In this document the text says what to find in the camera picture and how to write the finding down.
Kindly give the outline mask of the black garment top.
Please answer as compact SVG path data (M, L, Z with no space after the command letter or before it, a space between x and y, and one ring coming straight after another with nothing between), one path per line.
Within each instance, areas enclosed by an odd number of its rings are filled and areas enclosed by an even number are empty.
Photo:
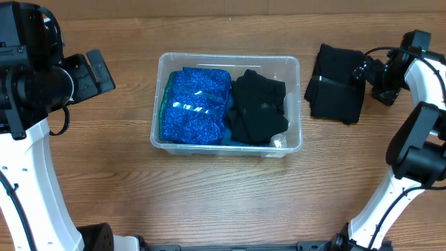
M345 124L357 123L364 101L365 80L353 76L365 56L361 51L320 46L305 91L310 116Z

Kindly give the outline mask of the black garment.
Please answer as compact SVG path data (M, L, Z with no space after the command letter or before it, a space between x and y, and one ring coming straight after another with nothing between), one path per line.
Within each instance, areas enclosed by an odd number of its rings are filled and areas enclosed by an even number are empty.
M305 91L310 116L345 124L357 123L364 101L365 80L353 76L365 56L361 51L320 46Z
M286 132L284 82L268 79L254 70L231 83L231 104L226 112L231 140L249 145L265 145L275 135Z

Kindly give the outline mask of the sparkly blue garment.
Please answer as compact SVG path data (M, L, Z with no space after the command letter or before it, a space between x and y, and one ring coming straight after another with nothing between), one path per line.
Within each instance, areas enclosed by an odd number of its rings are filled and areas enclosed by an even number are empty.
M184 67L169 75L159 114L159 138L175 144L218 145L224 136L231 75Z

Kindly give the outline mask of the blue denim jeans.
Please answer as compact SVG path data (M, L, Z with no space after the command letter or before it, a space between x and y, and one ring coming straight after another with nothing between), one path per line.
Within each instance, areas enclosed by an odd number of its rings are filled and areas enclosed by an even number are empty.
M234 106L235 105L234 105L233 97L232 97L231 94L229 94L228 102L226 104L226 109L225 109L226 114L228 114L229 110L231 108L234 108ZM223 136L220 144L223 145L223 146L252 146L252 144L246 144L244 142L239 142L239 141L236 141L236 140L232 140L231 136L232 136L232 131L231 131L231 127L230 127L230 120L228 119L227 116L225 116L225 119L224 119L224 136Z

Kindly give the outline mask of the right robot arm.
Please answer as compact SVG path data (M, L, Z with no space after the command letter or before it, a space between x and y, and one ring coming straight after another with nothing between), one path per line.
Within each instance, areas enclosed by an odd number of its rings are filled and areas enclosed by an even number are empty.
M411 92L414 109L390 142L387 173L362 211L319 250L392 250L386 233L405 208L426 190L445 180L445 56L429 50L431 34L414 30L399 47L386 47L386 63L368 53L353 71L354 80L369 80L372 95L392 105L400 90Z

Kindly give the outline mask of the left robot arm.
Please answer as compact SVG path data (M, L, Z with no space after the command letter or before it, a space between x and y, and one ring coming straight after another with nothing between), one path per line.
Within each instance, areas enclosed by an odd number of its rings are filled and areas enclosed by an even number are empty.
M1 211L16 250L140 250L106 223L72 221L47 117L115 88L99 50L64 56L61 28L33 3L1 4Z

